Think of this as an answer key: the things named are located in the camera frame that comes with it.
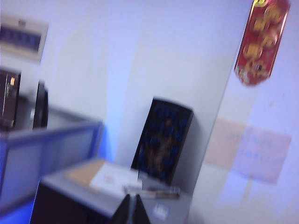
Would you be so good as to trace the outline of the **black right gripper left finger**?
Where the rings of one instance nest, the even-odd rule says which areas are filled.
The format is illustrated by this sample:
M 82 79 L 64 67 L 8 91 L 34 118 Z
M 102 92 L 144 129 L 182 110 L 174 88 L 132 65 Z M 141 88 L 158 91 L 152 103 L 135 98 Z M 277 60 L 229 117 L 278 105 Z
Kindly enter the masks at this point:
M 115 213 L 109 220 L 110 224 L 126 224 L 128 220 L 129 214 L 129 206 L 130 206 L 130 195 L 127 194 L 118 208 L 116 209 Z

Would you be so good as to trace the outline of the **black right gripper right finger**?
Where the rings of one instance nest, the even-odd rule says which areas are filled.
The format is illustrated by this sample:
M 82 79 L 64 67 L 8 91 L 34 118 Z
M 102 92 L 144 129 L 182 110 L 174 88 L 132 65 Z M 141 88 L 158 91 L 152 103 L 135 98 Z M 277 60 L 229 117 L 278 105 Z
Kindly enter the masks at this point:
M 143 205 L 140 195 L 135 196 L 135 211 L 133 215 L 134 224 L 150 224 L 149 217 Z

